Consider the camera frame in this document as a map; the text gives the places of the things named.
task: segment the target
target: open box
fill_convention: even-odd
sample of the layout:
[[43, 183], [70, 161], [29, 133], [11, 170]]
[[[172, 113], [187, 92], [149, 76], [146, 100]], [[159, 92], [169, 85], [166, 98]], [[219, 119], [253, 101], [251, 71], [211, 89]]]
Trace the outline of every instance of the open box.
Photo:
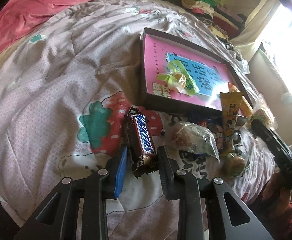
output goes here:
[[[146, 109], [186, 114], [196, 110], [207, 118], [221, 115], [219, 93], [228, 92], [228, 82], [248, 94], [231, 64], [209, 50], [174, 35], [145, 28], [142, 48], [141, 98]], [[199, 93], [188, 96], [169, 90], [157, 79], [169, 72], [167, 62], [180, 60], [193, 77]]]

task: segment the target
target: yellow snack package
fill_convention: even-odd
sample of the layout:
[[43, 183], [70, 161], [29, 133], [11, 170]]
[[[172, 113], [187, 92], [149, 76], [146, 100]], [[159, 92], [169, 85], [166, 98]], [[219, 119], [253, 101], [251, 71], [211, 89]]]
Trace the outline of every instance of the yellow snack package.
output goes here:
[[224, 151], [221, 156], [234, 153], [233, 131], [235, 128], [239, 106], [242, 101], [242, 92], [220, 93], [221, 108], [223, 111]]
[[[230, 82], [228, 82], [228, 87], [229, 87], [229, 92], [240, 92], [240, 90], [235, 85], [231, 84]], [[242, 112], [242, 115], [245, 117], [251, 117], [254, 112], [254, 110], [252, 109], [252, 107], [250, 106], [250, 104], [248, 103], [248, 101], [246, 100], [244, 96], [242, 97], [240, 110]]]

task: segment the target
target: clothing pile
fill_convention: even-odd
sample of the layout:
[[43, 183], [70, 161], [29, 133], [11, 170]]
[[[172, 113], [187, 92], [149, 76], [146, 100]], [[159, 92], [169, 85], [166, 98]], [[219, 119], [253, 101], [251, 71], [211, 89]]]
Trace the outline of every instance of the clothing pile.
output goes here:
[[223, 42], [228, 43], [243, 30], [246, 17], [237, 15], [223, 0], [182, 0], [182, 5]]
[[182, 0], [182, 5], [191, 9], [193, 13], [208, 14], [213, 17], [214, 8], [209, 3], [201, 0]]

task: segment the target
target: clear plastic bag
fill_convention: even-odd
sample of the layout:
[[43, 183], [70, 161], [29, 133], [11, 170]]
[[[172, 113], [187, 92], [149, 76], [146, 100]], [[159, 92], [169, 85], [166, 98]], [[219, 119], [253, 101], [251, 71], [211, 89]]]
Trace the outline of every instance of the clear plastic bag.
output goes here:
[[200, 125], [178, 122], [165, 131], [164, 144], [193, 154], [205, 154], [219, 161], [218, 149], [213, 133]]
[[240, 137], [240, 142], [235, 146], [235, 152], [227, 155], [223, 165], [223, 171], [227, 177], [243, 176], [249, 170], [255, 142], [252, 134], [245, 128], [241, 128]]
[[250, 124], [254, 119], [260, 120], [267, 129], [272, 128], [276, 130], [278, 128], [277, 121], [262, 94], [259, 94], [256, 105], [253, 109], [253, 114], [247, 122], [248, 129], [250, 129]]

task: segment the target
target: green leaf print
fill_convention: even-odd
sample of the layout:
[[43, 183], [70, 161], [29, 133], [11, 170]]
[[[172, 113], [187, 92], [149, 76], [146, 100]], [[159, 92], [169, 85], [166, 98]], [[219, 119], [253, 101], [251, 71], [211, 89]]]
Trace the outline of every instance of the green leaf print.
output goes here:
[[89, 142], [93, 149], [102, 145], [102, 137], [110, 132], [110, 124], [107, 120], [112, 115], [113, 110], [104, 108], [102, 103], [97, 101], [89, 106], [89, 115], [81, 115], [79, 121], [84, 127], [78, 131], [77, 138], [83, 142]]

